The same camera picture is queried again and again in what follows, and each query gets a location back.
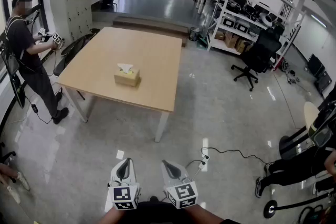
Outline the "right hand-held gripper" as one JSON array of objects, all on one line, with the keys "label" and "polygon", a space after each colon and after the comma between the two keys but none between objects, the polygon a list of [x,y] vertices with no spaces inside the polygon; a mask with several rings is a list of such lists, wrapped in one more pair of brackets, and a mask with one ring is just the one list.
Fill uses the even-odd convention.
[{"label": "right hand-held gripper", "polygon": [[[188,178],[187,170],[184,166],[162,160],[161,170],[165,185],[169,185],[171,179]],[[195,181],[180,183],[175,186],[164,187],[168,200],[176,209],[183,209],[197,204],[198,191]]]}]

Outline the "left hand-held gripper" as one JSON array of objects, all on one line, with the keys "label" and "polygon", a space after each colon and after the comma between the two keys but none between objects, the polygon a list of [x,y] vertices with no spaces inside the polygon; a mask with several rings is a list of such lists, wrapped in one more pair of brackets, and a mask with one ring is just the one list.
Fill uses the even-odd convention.
[{"label": "left hand-held gripper", "polygon": [[120,182],[126,179],[135,181],[134,163],[131,158],[120,161],[111,171],[111,181],[108,183],[108,191],[116,210],[137,209],[140,198],[140,184]]}]

